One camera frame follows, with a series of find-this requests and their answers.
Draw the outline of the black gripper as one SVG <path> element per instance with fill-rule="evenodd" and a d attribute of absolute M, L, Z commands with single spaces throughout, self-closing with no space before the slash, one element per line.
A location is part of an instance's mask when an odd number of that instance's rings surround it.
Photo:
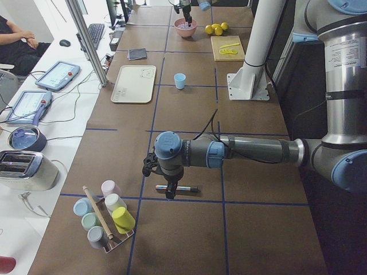
<path fill-rule="evenodd" d="M 184 173 L 179 173 L 177 175 L 165 175 L 165 179 L 167 180 L 165 195 L 167 199 L 174 199 L 178 181 L 183 178 L 183 175 Z"/>
<path fill-rule="evenodd" d="M 179 0 L 178 4 L 173 5 L 174 11 L 179 14 L 182 11 L 185 20 L 191 20 L 191 0 Z"/>

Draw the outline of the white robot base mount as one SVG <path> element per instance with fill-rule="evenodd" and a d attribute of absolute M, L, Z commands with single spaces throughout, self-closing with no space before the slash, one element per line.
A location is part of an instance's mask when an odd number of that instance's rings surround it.
<path fill-rule="evenodd" d="M 230 100 L 270 99 L 264 66 L 285 3 L 285 1 L 259 1 L 244 63 L 237 73 L 227 74 Z"/>

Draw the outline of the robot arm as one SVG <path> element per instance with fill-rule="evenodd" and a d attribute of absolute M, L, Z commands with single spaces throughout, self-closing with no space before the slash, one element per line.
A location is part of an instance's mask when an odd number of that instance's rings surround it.
<path fill-rule="evenodd" d="M 327 134 L 294 141 L 200 133 L 183 140 L 160 133 L 143 163 L 143 174 L 167 180 L 175 197 L 184 168 L 220 168 L 225 159 L 305 166 L 351 192 L 366 191 L 366 2 L 297 1 L 294 42 L 325 46 Z"/>
<path fill-rule="evenodd" d="M 192 22 L 191 10 L 192 6 L 199 6 L 202 11 L 206 11 L 211 7 L 211 1 L 191 1 L 191 0 L 179 0 L 178 4 L 174 4 L 174 11 L 179 14 L 183 13 L 186 22 Z"/>

